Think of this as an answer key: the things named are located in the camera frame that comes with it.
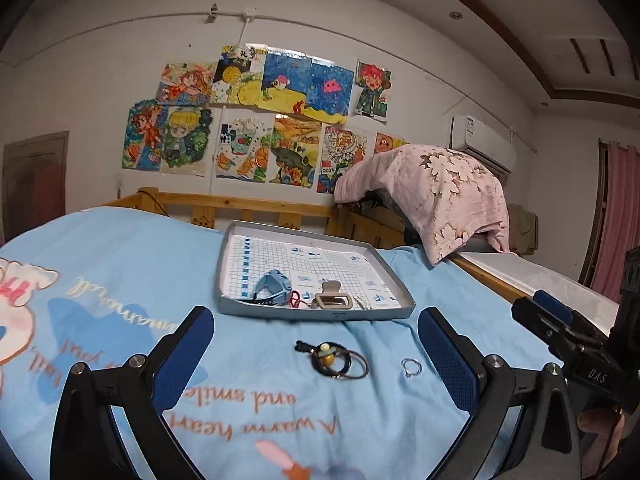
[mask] door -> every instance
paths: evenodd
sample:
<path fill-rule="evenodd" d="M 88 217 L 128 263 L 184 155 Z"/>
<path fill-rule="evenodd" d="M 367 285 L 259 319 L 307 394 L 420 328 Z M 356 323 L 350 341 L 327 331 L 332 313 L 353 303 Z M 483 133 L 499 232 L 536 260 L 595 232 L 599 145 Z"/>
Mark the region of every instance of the door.
<path fill-rule="evenodd" d="M 4 146 L 2 223 L 6 241 L 65 214 L 68 134 L 59 132 Z"/>

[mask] air conditioner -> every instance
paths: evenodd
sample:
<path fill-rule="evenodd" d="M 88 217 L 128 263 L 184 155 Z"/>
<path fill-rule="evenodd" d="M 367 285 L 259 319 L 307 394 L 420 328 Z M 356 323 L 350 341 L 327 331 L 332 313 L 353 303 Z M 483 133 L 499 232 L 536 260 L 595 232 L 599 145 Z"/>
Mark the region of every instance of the air conditioner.
<path fill-rule="evenodd" d="M 511 143 L 469 115 L 453 117 L 449 147 L 471 155 L 502 182 L 516 165 L 516 150 Z"/>

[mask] pink blanket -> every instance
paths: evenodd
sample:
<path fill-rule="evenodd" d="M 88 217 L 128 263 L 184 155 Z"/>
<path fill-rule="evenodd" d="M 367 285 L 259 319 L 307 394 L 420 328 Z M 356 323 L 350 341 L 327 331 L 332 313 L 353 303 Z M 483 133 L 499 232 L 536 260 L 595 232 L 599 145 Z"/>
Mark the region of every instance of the pink blanket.
<path fill-rule="evenodd" d="M 418 231 L 432 265 L 474 233 L 509 252 L 509 215 L 500 181 L 473 157 L 412 144 L 357 163 L 335 186 L 337 203 L 386 189 Z"/>

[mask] metal screw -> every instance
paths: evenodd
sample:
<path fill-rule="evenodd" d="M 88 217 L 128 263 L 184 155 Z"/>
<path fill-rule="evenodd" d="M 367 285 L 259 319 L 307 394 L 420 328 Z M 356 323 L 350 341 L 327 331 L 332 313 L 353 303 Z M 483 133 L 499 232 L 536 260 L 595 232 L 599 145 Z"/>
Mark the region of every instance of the metal screw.
<path fill-rule="evenodd" d="M 71 373 L 73 375 L 80 375 L 82 372 L 84 372 L 85 368 L 86 366 L 84 365 L 84 363 L 76 363 L 71 367 Z"/>
<path fill-rule="evenodd" d="M 504 365 L 504 359 L 496 354 L 488 355 L 486 357 L 486 362 L 493 368 L 502 368 L 502 366 Z"/>
<path fill-rule="evenodd" d="M 129 358 L 128 364 L 131 368 L 140 368 L 146 361 L 142 354 L 135 354 Z"/>
<path fill-rule="evenodd" d="M 551 375 L 560 375 L 562 369 L 556 363 L 549 363 L 546 365 L 546 371 Z"/>

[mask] blue gripper pad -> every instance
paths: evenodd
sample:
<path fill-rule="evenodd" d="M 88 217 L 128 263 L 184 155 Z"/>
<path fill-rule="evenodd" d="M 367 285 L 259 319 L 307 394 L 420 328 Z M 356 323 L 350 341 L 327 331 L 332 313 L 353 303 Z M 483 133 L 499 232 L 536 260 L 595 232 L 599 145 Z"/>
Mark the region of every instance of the blue gripper pad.
<path fill-rule="evenodd" d="M 478 378 L 428 309 L 418 318 L 418 338 L 459 410 L 473 415 L 478 405 Z"/>
<path fill-rule="evenodd" d="M 199 308 L 200 313 L 154 376 L 151 403 L 158 414 L 176 405 L 213 337 L 213 314 L 208 308 Z"/>
<path fill-rule="evenodd" d="M 537 290 L 531 299 L 549 314 L 556 316 L 565 325 L 571 325 L 574 322 L 574 311 L 561 301 L 556 300 L 546 290 Z"/>

